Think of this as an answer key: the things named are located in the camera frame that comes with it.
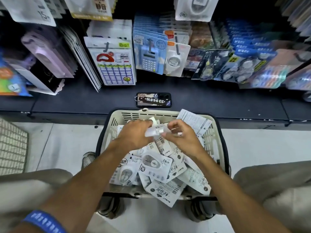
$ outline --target smartphone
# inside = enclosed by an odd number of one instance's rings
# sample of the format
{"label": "smartphone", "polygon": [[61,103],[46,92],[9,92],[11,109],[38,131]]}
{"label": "smartphone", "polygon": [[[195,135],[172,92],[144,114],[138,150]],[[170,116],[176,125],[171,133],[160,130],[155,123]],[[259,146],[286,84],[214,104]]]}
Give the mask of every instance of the smartphone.
{"label": "smartphone", "polygon": [[135,97],[138,107],[171,107],[170,93],[137,93]]}

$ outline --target person's right hand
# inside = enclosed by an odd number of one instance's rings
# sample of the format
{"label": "person's right hand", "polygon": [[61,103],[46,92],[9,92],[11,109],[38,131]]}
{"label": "person's right hand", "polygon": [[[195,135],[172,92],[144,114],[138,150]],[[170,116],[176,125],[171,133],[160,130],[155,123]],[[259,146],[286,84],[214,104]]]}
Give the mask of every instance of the person's right hand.
{"label": "person's right hand", "polygon": [[205,152],[194,130],[181,119],[169,122],[167,127],[172,133],[162,133],[161,136],[173,142],[184,154],[191,157]]}

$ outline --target tiled floor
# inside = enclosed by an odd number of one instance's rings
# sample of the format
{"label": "tiled floor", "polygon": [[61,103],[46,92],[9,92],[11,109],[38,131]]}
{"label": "tiled floor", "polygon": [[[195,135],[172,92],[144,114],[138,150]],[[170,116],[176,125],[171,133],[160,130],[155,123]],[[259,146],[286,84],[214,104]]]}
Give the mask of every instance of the tiled floor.
{"label": "tiled floor", "polygon": [[[103,127],[92,125],[24,124],[29,131],[30,151],[27,171],[62,168],[76,174],[81,169],[82,155],[95,151]],[[310,160],[311,132],[284,130],[223,129],[232,176],[243,167],[260,164]],[[231,233],[226,216],[194,223],[185,217],[182,201],[169,208],[150,199],[126,200],[126,211],[114,220],[107,220],[120,232],[196,232]],[[96,232],[114,232],[105,221],[98,221]]]}

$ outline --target calculator screen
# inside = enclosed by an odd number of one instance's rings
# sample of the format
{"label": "calculator screen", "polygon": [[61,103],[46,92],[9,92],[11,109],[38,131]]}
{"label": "calculator screen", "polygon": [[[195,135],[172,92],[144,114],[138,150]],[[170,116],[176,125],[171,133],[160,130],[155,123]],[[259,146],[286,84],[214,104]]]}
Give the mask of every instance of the calculator screen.
{"label": "calculator screen", "polygon": [[147,55],[147,54],[144,54],[144,56],[149,57],[149,58],[155,58],[154,55]]}

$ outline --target shopping basket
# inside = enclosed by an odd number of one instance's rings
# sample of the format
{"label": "shopping basket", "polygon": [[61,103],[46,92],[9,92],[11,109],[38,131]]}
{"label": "shopping basket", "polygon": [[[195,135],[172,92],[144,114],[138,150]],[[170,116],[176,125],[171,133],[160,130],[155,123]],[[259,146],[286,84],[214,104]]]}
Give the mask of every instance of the shopping basket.
{"label": "shopping basket", "polygon": [[[96,157],[98,157],[109,145],[110,141],[117,136],[117,126],[125,125],[129,120],[146,120],[150,117],[155,117],[156,120],[160,120],[161,123],[167,123],[177,118],[178,111],[166,111],[166,110],[152,110],[152,109],[135,109],[135,108],[116,108],[112,110],[106,119],[105,126],[101,132],[97,147]],[[205,141],[205,149],[209,154],[219,155],[218,164],[220,167],[229,174],[229,158],[225,140],[222,136],[219,122],[216,117],[208,113],[196,113],[200,116],[212,121],[211,126],[203,135]],[[103,196],[119,196],[125,198],[146,198],[152,197],[148,194],[142,186],[120,186],[109,184]],[[191,200],[199,198],[201,200],[217,200],[216,197],[202,195],[194,189],[187,186],[179,197],[180,200]]]}

